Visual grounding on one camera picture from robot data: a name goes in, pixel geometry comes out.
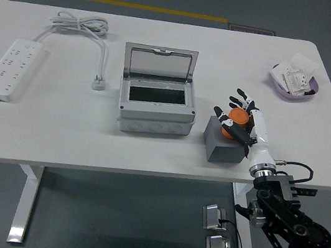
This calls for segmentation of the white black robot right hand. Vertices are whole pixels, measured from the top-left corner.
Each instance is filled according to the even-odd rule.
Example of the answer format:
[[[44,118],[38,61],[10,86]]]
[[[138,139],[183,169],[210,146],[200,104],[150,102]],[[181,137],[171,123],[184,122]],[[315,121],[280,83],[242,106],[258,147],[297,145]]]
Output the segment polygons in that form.
[[[249,160],[249,174],[254,177],[271,176],[275,174],[276,163],[269,153],[268,132],[264,116],[256,107],[254,99],[238,88],[239,97],[230,96],[230,107],[242,109],[249,117],[246,127],[241,127],[237,122],[228,117],[223,110],[215,106],[214,112],[222,128],[239,142],[245,150]]]

